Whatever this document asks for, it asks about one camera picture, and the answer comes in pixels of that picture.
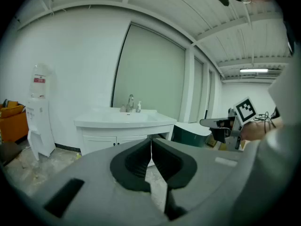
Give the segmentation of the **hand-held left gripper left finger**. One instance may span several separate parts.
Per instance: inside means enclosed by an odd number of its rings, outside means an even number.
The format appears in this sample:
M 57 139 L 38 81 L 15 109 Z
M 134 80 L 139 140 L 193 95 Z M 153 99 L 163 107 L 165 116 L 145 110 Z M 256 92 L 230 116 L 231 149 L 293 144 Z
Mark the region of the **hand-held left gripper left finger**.
M 166 223 L 145 181 L 149 139 L 84 155 L 33 196 L 43 223 Z

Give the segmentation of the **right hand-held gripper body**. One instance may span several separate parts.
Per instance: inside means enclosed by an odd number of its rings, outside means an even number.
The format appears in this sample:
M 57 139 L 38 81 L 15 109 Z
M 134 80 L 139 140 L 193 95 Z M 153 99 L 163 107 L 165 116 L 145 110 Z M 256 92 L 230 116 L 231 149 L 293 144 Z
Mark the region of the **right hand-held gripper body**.
M 225 138 L 228 150 L 238 150 L 241 143 L 241 130 L 245 124 L 255 118 L 257 112 L 249 97 L 238 102 L 228 111 L 228 118 L 233 122 L 230 135 Z

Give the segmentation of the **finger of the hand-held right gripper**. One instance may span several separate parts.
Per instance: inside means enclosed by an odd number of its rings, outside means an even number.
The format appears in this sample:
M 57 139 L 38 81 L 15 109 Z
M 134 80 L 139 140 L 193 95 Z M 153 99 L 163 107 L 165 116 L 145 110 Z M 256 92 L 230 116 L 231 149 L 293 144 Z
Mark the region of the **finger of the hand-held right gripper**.
M 228 137 L 227 128 L 211 128 L 210 130 L 214 140 L 219 141 L 221 143 L 226 142 L 226 138 Z
M 234 117 L 217 118 L 217 119 L 201 119 L 200 125 L 209 128 L 232 128 L 234 124 Z

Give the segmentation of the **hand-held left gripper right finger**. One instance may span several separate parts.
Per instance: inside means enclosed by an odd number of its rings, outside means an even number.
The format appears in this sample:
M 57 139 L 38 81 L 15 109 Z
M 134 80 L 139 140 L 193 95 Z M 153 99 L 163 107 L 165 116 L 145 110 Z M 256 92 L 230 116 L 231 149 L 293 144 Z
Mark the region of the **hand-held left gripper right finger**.
M 164 213 L 179 218 L 210 196 L 237 166 L 242 152 L 195 147 L 165 139 L 151 142 L 152 160 L 167 184 Z

